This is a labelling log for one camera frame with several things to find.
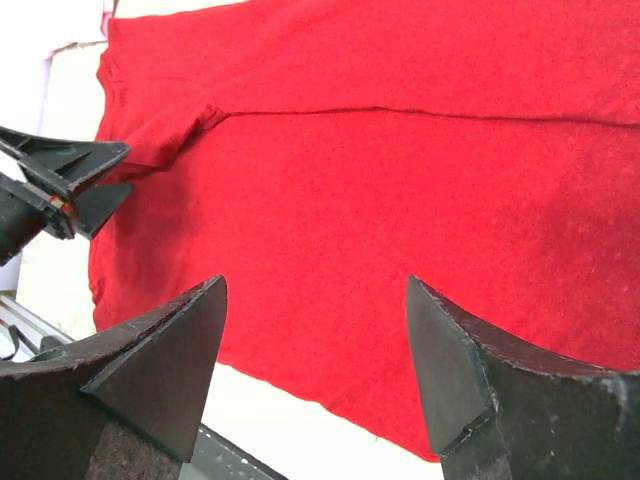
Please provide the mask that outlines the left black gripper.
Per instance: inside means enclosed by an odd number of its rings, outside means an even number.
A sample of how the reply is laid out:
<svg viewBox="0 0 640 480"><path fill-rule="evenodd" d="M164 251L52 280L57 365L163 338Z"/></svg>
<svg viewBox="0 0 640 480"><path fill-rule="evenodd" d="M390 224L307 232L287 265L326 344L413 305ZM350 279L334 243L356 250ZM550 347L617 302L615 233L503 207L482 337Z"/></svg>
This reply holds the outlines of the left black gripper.
<svg viewBox="0 0 640 480"><path fill-rule="evenodd" d="M133 187L94 185L130 151L121 142L52 139L2 127L1 152L17 161L26 182L1 175L1 264L42 231L61 240L76 233L95 238ZM76 198L77 217L70 200Z"/></svg>

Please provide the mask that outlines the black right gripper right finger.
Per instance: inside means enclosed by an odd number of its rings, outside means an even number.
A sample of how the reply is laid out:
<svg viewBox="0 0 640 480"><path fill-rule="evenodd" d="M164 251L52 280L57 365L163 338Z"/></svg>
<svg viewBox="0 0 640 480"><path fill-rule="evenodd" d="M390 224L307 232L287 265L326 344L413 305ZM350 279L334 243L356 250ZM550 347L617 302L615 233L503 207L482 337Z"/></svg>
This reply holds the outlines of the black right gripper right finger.
<svg viewBox="0 0 640 480"><path fill-rule="evenodd" d="M417 278L406 296L428 440L447 479L635 479L639 375L540 348Z"/></svg>

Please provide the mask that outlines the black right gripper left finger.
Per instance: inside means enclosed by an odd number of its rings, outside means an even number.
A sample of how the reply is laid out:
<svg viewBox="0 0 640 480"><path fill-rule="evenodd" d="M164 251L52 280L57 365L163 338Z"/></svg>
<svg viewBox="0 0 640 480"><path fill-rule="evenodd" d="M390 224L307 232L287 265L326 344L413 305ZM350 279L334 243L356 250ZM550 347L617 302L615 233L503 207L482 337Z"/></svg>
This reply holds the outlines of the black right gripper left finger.
<svg viewBox="0 0 640 480"><path fill-rule="evenodd" d="M175 479L193 455L227 314L210 278L166 304L1 365L5 479Z"/></svg>

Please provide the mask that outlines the red t shirt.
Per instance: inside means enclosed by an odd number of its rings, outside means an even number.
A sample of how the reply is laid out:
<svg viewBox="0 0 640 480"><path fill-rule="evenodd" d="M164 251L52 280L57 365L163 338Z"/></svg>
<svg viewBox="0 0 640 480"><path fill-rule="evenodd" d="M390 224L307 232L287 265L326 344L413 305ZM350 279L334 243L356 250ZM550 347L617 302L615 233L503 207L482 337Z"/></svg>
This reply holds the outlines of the red t shirt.
<svg viewBox="0 0 640 480"><path fill-rule="evenodd" d="M223 275L220 362L427 460L410 275L638 366L637 2L244 1L111 20L97 76L98 330Z"/></svg>

